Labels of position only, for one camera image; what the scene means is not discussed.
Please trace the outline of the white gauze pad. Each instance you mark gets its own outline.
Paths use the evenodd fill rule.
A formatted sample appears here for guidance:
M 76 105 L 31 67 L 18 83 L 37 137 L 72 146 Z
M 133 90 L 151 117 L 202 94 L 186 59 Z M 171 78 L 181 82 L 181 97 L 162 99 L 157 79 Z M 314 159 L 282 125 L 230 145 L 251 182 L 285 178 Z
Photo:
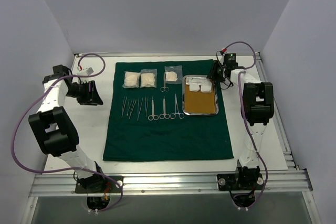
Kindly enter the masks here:
M 202 93 L 211 93 L 212 92 L 212 86 L 211 85 L 202 85 L 201 86 L 201 92 Z
M 198 85 L 198 84 L 190 84 L 189 85 L 190 92 L 198 92 L 200 89 L 201 89 L 200 85 Z

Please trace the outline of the green white suture packet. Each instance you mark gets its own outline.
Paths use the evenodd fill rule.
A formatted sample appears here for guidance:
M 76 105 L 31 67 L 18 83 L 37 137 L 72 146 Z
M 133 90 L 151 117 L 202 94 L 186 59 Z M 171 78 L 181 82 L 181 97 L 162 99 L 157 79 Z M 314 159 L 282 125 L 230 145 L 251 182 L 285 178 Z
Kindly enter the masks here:
M 186 84 L 208 85 L 211 84 L 211 82 L 206 77 L 186 77 Z

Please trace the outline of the stainless steel instrument tray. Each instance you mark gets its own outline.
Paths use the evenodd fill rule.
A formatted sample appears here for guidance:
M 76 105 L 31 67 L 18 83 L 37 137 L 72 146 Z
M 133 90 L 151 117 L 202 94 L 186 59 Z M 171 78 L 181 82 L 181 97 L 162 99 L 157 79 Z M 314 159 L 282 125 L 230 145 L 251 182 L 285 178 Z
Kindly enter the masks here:
M 185 90 L 185 85 L 186 85 L 186 77 L 206 77 L 207 75 L 186 75 L 183 77 L 183 85 L 182 85 L 182 110 L 184 109 L 184 90 Z M 213 85 L 214 87 L 214 92 L 215 92 L 215 105 L 216 105 L 216 112 L 215 114 L 187 114 L 186 112 L 183 111 L 184 114 L 189 115 L 189 116 L 215 116 L 218 114 L 219 112 L 219 106 L 218 106 L 218 95 L 217 95 L 217 89 L 216 89 L 216 84 L 210 80 L 211 84 L 209 85 Z

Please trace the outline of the cotton ball bag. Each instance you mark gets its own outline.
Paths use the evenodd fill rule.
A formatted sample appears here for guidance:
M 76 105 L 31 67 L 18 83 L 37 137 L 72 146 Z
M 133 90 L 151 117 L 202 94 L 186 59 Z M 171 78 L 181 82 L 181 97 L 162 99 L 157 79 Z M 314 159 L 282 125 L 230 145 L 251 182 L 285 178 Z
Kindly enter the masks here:
M 140 88 L 156 88 L 157 69 L 142 69 Z
M 165 81 L 168 84 L 181 84 L 183 79 L 183 68 L 179 66 L 165 66 Z
M 128 88 L 138 88 L 139 87 L 139 80 L 140 80 L 140 73 L 139 72 L 124 72 L 124 83 L 123 87 Z

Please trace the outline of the thin short steel tweezers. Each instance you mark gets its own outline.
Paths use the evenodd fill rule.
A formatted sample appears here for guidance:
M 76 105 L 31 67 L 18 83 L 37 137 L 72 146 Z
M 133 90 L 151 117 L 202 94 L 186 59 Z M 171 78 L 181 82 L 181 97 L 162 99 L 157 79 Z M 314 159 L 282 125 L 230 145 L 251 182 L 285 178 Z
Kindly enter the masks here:
M 132 105 L 132 100 L 129 99 L 128 100 L 128 104 L 127 104 L 127 116 L 129 115 L 129 111 L 130 111 L 131 105 Z

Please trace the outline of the small steel scissors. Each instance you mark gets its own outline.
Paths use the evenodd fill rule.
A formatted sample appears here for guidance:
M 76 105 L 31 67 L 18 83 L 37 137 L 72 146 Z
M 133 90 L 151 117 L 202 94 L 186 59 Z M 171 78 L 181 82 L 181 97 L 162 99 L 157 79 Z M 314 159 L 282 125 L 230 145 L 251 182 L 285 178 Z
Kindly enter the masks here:
M 166 74 L 163 72 L 163 86 L 160 88 L 161 92 L 169 92 L 169 87 L 166 86 Z

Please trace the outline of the steel forceps clamp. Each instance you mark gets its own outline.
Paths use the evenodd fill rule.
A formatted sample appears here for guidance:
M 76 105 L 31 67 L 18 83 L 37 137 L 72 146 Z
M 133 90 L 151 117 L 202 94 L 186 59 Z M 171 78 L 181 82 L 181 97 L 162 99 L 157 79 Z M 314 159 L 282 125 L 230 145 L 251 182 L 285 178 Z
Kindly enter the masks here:
M 177 101 L 177 95 L 175 94 L 175 106 L 174 106 L 174 113 L 171 113 L 170 114 L 170 118 L 173 120 L 173 119 L 176 119 L 176 118 L 179 118 L 179 119 L 184 119 L 185 115 L 184 113 L 181 113 L 179 111 L 179 105 L 178 105 L 178 101 Z

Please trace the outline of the dark green surgical cloth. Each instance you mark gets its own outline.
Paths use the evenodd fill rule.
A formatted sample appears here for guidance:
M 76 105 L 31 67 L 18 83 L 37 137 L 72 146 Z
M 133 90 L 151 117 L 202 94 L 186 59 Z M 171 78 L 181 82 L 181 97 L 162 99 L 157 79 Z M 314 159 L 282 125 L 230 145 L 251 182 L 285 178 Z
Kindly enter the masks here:
M 113 97 L 109 115 L 104 161 L 153 162 L 153 161 L 199 161 L 226 160 L 234 157 L 225 114 L 221 89 L 218 89 L 219 113 L 215 116 L 185 116 L 184 119 L 149 121 L 151 99 L 154 99 L 155 114 L 163 111 L 163 97 L 167 113 L 174 112 L 175 94 L 182 101 L 182 86 L 172 84 L 169 92 L 161 92 L 165 66 L 179 66 L 183 75 L 207 75 L 212 60 L 166 61 L 166 62 L 118 62 L 113 78 Z M 157 69 L 156 88 L 124 88 L 124 72 L 140 72 L 142 69 Z M 127 102 L 123 118 L 123 98 Z M 145 101 L 148 97 L 148 116 L 145 117 Z M 142 110 L 137 121 L 138 98 L 143 98 Z M 136 99 L 131 118 L 127 116 L 128 100 Z

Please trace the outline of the steel surgical scissors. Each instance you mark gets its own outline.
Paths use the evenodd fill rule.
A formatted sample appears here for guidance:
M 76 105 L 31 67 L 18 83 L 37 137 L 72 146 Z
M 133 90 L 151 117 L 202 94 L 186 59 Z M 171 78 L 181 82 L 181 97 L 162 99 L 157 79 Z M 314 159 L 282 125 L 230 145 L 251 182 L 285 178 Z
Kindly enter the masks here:
M 154 99 L 151 99 L 151 114 L 148 116 L 149 121 L 157 121 L 159 119 L 159 116 L 155 114 L 155 104 Z

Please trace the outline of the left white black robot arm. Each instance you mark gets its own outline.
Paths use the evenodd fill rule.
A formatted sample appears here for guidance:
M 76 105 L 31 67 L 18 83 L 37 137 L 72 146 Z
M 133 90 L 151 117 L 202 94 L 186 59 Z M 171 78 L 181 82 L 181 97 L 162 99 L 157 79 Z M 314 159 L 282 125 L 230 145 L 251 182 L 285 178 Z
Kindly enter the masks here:
M 77 181 L 92 191 L 105 188 L 106 179 L 100 166 L 91 160 L 79 146 L 78 132 L 64 108 L 65 98 L 75 98 L 80 105 L 103 105 L 95 81 L 90 80 L 92 68 L 80 70 L 83 81 L 73 82 L 71 70 L 57 65 L 53 73 L 44 77 L 45 97 L 35 114 L 28 117 L 29 125 L 44 154 L 50 154 L 77 168 Z

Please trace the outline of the back aluminium frame rail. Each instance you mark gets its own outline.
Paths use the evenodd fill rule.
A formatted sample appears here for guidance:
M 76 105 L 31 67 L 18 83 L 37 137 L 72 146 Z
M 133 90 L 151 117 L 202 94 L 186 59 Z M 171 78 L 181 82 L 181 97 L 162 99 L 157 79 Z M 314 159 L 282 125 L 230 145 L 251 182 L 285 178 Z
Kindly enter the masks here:
M 152 53 L 130 53 L 130 52 L 95 52 L 102 57 L 215 57 L 216 53 L 201 53 L 196 54 L 192 52 L 187 53 L 159 53 L 159 52 L 152 52 Z

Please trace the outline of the aluminium frame rail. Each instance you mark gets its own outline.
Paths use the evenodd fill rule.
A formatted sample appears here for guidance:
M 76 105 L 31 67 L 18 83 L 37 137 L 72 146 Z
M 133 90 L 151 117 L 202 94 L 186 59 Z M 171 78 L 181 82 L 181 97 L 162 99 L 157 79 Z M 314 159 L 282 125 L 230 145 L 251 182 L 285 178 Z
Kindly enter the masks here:
M 159 52 L 152 52 L 152 53 L 130 53 L 130 52 L 95 52 L 102 57 L 215 57 L 216 53 L 201 53 L 196 54 L 192 52 L 187 53 L 159 53 Z
M 123 194 L 137 195 L 201 195 L 220 194 L 216 173 L 124 174 Z M 304 170 L 270 171 L 264 192 L 286 193 L 312 191 L 308 173 Z M 37 175 L 30 197 L 103 196 L 103 193 L 75 192 L 71 174 Z
M 257 52 L 256 59 L 257 59 L 256 60 L 256 68 L 257 68 L 260 79 L 262 81 L 268 81 L 266 71 L 265 71 L 265 68 L 264 68 L 264 65 L 263 65 L 263 61 L 262 61 L 263 59 L 262 59 L 261 52 Z M 291 151 L 291 148 L 290 148 L 290 145 L 289 145 L 286 133 L 285 133 L 284 125 L 282 123 L 281 116 L 280 116 L 279 111 L 278 111 L 276 100 L 274 100 L 274 104 L 275 104 L 274 105 L 275 112 L 274 112 L 274 116 L 273 116 L 272 120 L 273 120 L 274 125 L 275 125 L 278 140 L 279 140 L 280 146 L 282 148 L 282 152 L 284 154 L 287 167 L 290 170 L 294 170 L 294 169 L 298 170 L 299 167 L 295 163 L 295 160 L 294 160 L 294 157 L 293 157 L 293 154 L 292 154 L 292 151 Z

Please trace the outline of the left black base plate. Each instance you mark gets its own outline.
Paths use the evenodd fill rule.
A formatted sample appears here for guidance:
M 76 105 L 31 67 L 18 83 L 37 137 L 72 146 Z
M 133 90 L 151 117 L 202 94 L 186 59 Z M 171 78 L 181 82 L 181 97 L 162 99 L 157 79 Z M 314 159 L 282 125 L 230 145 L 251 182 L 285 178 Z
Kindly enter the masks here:
M 93 174 L 88 178 L 77 179 L 76 194 L 97 194 L 97 193 L 120 193 L 123 183 L 123 176 L 109 176 L 119 183 L 119 187 L 110 179 Z

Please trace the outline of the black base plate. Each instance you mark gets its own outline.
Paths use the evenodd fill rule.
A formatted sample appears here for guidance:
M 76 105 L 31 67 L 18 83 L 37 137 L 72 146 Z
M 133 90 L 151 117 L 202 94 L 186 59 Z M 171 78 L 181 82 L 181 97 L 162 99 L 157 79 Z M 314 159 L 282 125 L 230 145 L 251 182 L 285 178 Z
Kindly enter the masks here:
M 97 194 L 97 193 L 120 193 L 123 183 L 123 176 L 109 176 L 119 183 L 119 187 L 110 179 L 93 174 L 88 178 L 77 179 L 76 194 Z
M 242 175 L 238 173 L 217 174 L 217 186 L 219 191 L 251 191 L 261 190 L 264 180 L 261 175 Z

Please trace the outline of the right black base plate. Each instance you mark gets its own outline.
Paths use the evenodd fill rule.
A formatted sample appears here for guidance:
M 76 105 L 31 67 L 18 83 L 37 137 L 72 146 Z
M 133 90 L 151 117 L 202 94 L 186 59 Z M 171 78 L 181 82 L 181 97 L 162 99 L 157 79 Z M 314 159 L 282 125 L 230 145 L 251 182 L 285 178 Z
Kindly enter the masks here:
M 219 191 L 251 191 L 261 190 L 264 180 L 261 175 L 242 175 L 238 173 L 217 174 L 217 186 Z

